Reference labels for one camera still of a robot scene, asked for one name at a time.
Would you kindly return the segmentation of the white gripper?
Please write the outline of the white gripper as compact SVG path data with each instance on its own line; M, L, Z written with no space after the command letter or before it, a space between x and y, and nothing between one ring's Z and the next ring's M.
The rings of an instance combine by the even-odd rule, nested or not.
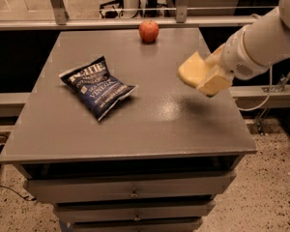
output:
M229 88L232 85L233 76L241 80L249 80L269 69L256 63L248 55L244 42L245 31L246 29L242 28L234 33L226 43L220 45L205 59L205 63L209 66L221 63L225 71L211 69L197 85L199 92L212 97L221 90Z

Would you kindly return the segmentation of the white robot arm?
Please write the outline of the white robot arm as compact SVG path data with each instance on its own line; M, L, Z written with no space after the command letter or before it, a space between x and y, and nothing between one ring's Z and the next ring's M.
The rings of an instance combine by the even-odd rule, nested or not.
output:
M210 67L197 90L212 97L235 78L249 80L290 58L290 0L234 33L205 59Z

